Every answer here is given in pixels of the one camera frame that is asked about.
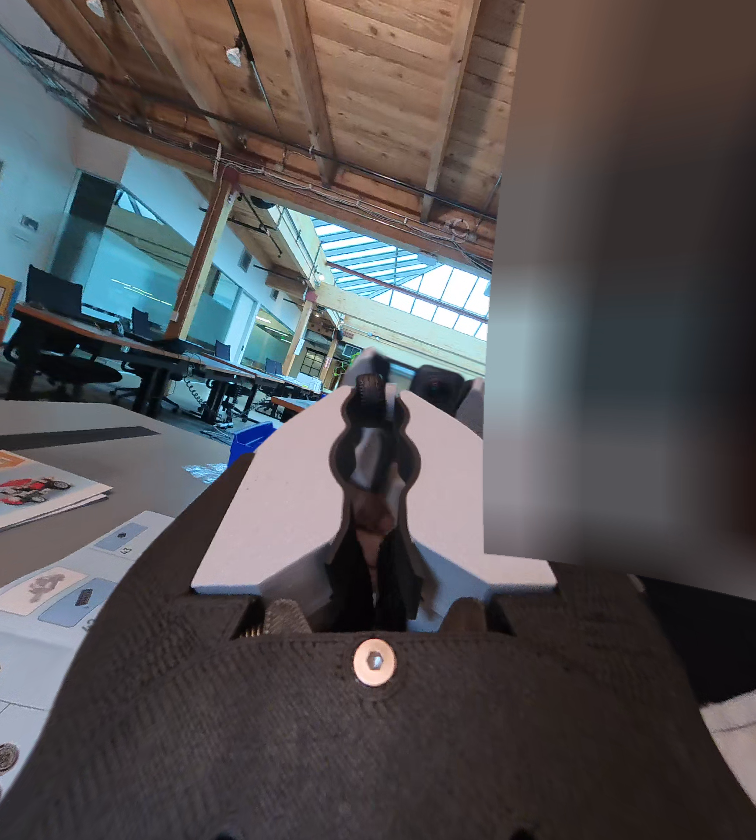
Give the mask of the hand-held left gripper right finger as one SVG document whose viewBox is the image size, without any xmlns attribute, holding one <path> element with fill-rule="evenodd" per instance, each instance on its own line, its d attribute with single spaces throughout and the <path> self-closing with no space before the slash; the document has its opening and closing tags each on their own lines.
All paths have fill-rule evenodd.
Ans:
<svg viewBox="0 0 756 840">
<path fill-rule="evenodd" d="M 488 603 L 495 594 L 553 591 L 547 563 L 485 552 L 482 439 L 411 391 L 399 399 L 420 465 L 406 491 L 406 524 L 425 565 L 422 600 L 407 628 L 437 631 L 459 598 Z"/>
</svg>

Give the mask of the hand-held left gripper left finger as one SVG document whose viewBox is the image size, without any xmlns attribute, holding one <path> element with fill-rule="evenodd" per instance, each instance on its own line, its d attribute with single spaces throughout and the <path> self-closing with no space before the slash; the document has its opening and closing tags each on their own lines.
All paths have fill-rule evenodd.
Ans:
<svg viewBox="0 0 756 840">
<path fill-rule="evenodd" d="M 257 448 L 194 573 L 196 594 L 294 601 L 313 630 L 343 627 L 361 546 L 333 448 L 353 392 L 339 388 Z"/>
</svg>

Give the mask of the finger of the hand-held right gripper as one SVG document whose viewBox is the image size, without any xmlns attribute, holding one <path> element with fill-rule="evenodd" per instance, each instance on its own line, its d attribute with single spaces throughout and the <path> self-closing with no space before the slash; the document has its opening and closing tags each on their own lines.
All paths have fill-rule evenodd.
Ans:
<svg viewBox="0 0 756 840">
<path fill-rule="evenodd" d="M 361 375 L 378 375 L 384 382 L 389 382 L 391 362 L 377 351 L 368 348 L 353 358 L 350 364 L 350 382 L 357 382 Z"/>
<path fill-rule="evenodd" d="M 388 433 L 381 427 L 365 427 L 354 447 L 350 482 L 360 490 L 381 492 L 388 473 Z"/>
</svg>

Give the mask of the black lego tyre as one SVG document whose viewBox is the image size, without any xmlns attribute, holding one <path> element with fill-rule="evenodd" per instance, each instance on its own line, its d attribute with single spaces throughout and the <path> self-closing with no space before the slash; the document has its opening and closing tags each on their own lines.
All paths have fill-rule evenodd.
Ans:
<svg viewBox="0 0 756 840">
<path fill-rule="evenodd" d="M 364 425 L 380 425 L 386 418 L 385 381 L 380 374 L 358 374 L 355 380 L 355 415 Z"/>
</svg>

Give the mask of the blue plastic object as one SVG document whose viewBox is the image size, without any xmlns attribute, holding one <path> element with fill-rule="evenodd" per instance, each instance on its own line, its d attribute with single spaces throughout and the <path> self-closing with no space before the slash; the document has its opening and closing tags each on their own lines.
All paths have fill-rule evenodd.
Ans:
<svg viewBox="0 0 756 840">
<path fill-rule="evenodd" d="M 231 466 L 244 455 L 252 455 L 257 448 L 277 430 L 273 421 L 266 423 L 251 423 L 233 435 L 229 449 L 227 466 Z"/>
</svg>

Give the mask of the person's right hand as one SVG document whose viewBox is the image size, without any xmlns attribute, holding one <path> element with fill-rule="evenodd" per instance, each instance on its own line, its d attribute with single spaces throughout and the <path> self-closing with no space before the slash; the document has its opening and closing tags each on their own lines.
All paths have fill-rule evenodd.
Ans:
<svg viewBox="0 0 756 840">
<path fill-rule="evenodd" d="M 396 515 L 384 496 L 355 488 L 351 493 L 352 522 L 367 570 L 375 578 L 385 538 L 396 525 Z"/>
</svg>

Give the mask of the long office desk row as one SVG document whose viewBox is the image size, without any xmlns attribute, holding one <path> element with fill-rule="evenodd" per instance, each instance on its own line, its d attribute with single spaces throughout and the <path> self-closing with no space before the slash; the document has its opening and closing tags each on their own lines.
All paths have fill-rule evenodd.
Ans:
<svg viewBox="0 0 756 840">
<path fill-rule="evenodd" d="M 249 420 L 249 411 L 256 394 L 263 383 L 274 388 L 290 387 L 304 396 L 317 397 L 308 384 L 283 375 L 266 374 L 241 364 L 217 360 L 206 353 L 174 353 L 163 348 L 117 335 L 107 329 L 92 326 L 73 318 L 68 318 L 51 311 L 35 308 L 27 303 L 18 303 L 14 319 L 20 321 L 27 342 L 14 363 L 14 372 L 8 384 L 6 399 L 27 401 L 35 375 L 39 372 L 39 355 L 43 344 L 56 333 L 66 335 L 75 343 L 87 341 L 98 348 L 100 359 L 127 361 L 151 369 L 136 392 L 133 410 L 156 418 L 159 415 L 162 396 L 169 379 L 169 374 L 194 375 L 204 381 L 215 382 L 201 412 L 205 424 L 215 425 L 229 386 L 239 381 L 247 381 L 250 390 L 244 408 L 236 412 L 243 421 Z"/>
</svg>

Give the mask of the closed instruction booklets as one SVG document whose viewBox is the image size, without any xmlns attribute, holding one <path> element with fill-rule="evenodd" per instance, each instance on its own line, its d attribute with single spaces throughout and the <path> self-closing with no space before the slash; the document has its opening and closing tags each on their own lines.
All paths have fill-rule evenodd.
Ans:
<svg viewBox="0 0 756 840">
<path fill-rule="evenodd" d="M 0 532 L 105 499 L 108 485 L 0 449 Z"/>
</svg>

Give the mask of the open instruction booklet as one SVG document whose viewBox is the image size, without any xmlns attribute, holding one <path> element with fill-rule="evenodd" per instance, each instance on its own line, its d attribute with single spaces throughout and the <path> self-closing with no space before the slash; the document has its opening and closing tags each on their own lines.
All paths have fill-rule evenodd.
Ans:
<svg viewBox="0 0 756 840">
<path fill-rule="evenodd" d="M 110 594 L 172 523 L 143 511 L 0 588 L 0 801 L 33 752 L 71 661 Z"/>
</svg>

